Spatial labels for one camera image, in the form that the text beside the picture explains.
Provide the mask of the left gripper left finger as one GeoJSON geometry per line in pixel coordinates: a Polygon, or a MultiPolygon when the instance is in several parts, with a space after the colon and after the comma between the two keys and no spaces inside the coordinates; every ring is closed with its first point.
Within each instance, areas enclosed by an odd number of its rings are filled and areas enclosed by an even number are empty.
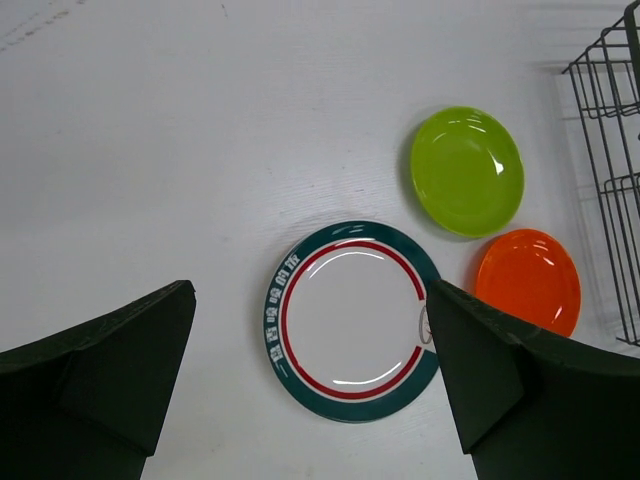
{"type": "Polygon", "coordinates": [[[196,310],[178,280],[1,354],[4,479],[138,479],[155,454],[196,310]]]}

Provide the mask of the green plate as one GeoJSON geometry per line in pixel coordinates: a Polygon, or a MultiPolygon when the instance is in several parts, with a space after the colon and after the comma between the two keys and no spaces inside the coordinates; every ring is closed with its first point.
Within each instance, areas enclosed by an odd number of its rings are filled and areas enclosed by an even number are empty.
{"type": "Polygon", "coordinates": [[[409,169],[425,212],[468,238],[505,227],[524,195],[524,166],[511,134],[473,107],[451,106],[427,118],[414,136],[409,169]]]}

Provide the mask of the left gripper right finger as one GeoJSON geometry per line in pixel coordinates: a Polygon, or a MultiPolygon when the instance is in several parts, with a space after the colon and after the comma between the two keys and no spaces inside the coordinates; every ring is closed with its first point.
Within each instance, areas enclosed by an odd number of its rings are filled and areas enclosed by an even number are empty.
{"type": "Polygon", "coordinates": [[[480,479],[636,479],[639,361],[554,334],[444,280],[427,312],[480,479]]]}

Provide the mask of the teal rimmed white plate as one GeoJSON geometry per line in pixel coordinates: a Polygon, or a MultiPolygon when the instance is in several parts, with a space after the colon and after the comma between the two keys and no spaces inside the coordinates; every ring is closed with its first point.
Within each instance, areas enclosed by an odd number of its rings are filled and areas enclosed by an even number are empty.
{"type": "Polygon", "coordinates": [[[439,368],[426,311],[439,278],[416,241],[383,223],[342,221],[300,239],[265,293],[262,335],[276,377],[333,421],[405,408],[439,368]]]}

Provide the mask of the orange plate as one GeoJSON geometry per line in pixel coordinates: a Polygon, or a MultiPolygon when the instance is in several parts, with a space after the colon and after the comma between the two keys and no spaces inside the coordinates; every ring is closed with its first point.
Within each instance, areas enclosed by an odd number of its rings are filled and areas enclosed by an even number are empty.
{"type": "Polygon", "coordinates": [[[474,295],[509,315],[558,335],[573,334],[581,310],[581,283],[563,245],[535,229],[494,239],[479,263],[474,295]]]}

